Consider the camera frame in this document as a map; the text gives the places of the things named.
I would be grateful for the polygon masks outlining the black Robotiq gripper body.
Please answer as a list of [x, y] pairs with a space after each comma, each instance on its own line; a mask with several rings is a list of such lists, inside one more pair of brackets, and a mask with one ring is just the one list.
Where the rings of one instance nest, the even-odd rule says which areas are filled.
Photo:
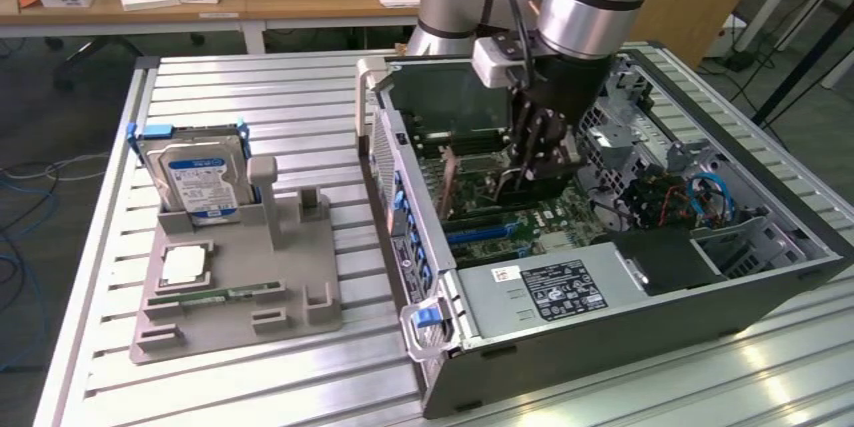
[[561, 113], [566, 120], [581, 120], [599, 97], [611, 65], [611, 56], [593, 60], [562, 55], [537, 57], [534, 86], [514, 95], [514, 119], [530, 101]]

